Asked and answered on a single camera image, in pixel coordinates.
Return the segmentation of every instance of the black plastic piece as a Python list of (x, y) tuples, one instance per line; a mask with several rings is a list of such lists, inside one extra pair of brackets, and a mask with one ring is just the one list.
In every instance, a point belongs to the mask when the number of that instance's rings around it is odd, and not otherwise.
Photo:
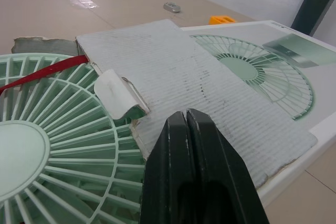
[(170, 116), (150, 154), (140, 224), (269, 223), (244, 161), (211, 118)]

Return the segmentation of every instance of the gray cardboard sheet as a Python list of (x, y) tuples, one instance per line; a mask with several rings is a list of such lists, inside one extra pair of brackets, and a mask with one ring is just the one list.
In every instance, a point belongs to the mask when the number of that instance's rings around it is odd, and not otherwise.
[(150, 108), (133, 122), (147, 158), (165, 120), (194, 108), (210, 115), (258, 188), (317, 142), (169, 20), (77, 37), (98, 72), (130, 80)]

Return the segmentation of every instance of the fan blade printed image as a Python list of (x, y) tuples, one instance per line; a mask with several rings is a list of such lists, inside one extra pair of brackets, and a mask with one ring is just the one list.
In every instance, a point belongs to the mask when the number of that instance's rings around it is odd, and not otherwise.
[(235, 38), (216, 35), (191, 37), (292, 119), (301, 118), (312, 108), (313, 90), (308, 79), (284, 57)]
[[(0, 57), (0, 86), (68, 58)], [(144, 159), (81, 64), (0, 97), (0, 223), (138, 223)]]

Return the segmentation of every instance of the black frame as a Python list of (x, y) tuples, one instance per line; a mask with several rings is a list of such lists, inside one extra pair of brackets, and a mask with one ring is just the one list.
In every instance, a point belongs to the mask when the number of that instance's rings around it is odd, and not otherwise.
[(304, 0), (291, 28), (312, 36), (334, 0)]

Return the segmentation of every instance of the table surface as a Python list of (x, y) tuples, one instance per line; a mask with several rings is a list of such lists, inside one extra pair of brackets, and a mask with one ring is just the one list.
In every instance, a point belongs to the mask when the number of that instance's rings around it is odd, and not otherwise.
[[(90, 2), (94, 8), (88, 8)], [(176, 2), (180, 13), (163, 9)], [(0, 54), (11, 53), (14, 39), (40, 36), (75, 40), (81, 34), (170, 19), (178, 26), (207, 25), (211, 16), (252, 21), (208, 0), (0, 0)]]

